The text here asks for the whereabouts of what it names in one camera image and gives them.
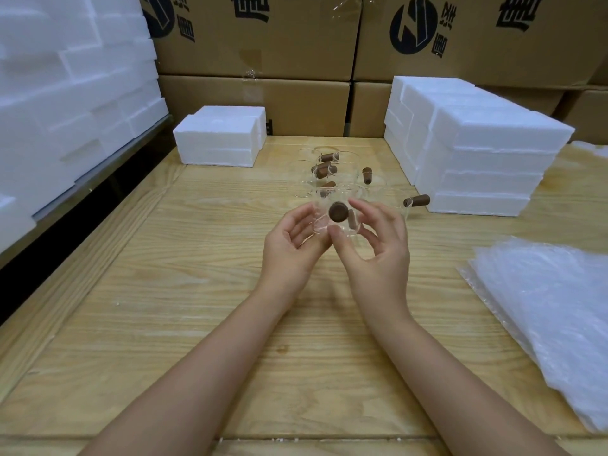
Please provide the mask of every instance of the wood grain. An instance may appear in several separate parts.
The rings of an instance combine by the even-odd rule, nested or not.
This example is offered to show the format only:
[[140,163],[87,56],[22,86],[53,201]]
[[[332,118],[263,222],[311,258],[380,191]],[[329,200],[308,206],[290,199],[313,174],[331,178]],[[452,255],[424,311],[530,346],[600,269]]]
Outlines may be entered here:
[[0,326],[0,402],[184,169],[171,153]]
[[[24,440],[0,438],[4,456],[76,456],[86,440]],[[558,440],[572,456],[605,456],[608,440]],[[431,441],[223,441],[211,456],[449,456],[445,446]]]
[[[187,167],[0,407],[0,433],[92,437],[254,287],[263,237],[286,209],[304,145],[348,147],[415,193],[383,140],[269,137],[254,168]],[[457,272],[508,235],[608,252],[608,161],[566,147],[519,218],[408,219],[416,319],[544,431],[587,432]],[[371,255],[360,239],[357,247]],[[369,335],[328,251],[250,374],[230,438],[434,437]]]

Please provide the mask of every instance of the bubble wrap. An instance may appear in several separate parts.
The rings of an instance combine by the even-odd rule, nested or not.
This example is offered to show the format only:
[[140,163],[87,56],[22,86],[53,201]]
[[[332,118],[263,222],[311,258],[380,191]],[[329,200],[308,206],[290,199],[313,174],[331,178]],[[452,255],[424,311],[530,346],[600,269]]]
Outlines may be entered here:
[[608,430],[608,256],[511,237],[459,269],[587,429]]

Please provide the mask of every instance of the hand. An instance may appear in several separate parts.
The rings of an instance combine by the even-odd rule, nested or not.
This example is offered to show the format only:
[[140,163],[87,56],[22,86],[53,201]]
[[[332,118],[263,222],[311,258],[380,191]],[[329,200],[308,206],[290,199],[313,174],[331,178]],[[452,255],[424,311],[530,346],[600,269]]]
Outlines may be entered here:
[[302,291],[314,265],[331,246],[327,233],[314,234],[314,204],[307,203],[281,218],[264,240],[262,274],[257,288],[285,297],[291,304]]
[[[368,240],[375,257],[362,259],[338,226],[331,225],[328,231],[363,318],[372,330],[396,320],[411,319],[406,302],[410,252],[403,217],[381,203],[360,199],[351,199],[349,203],[362,213],[359,234]],[[372,226],[376,233],[363,224]]]

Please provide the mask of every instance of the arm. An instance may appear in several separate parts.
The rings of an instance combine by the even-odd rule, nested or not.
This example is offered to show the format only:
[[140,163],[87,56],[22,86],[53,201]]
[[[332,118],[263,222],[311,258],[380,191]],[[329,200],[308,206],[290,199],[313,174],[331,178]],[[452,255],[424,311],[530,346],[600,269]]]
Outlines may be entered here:
[[397,210],[362,200],[351,204],[376,231],[361,228],[375,253],[366,261],[338,227],[330,227],[353,297],[450,451],[455,456],[567,455],[414,321],[406,302],[407,230]]
[[331,244],[327,236],[311,237],[313,209],[306,204],[284,215],[266,237],[262,274],[250,296],[82,455],[205,454],[270,333]]

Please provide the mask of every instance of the brown wooden handle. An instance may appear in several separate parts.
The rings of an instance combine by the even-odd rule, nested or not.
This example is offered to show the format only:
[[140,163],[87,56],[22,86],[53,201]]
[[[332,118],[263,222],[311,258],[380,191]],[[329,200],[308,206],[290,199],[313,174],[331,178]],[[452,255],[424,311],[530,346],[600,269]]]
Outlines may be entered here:
[[429,203],[430,197],[428,195],[416,195],[415,197],[410,197],[403,200],[403,206],[406,208],[409,206],[427,206]]

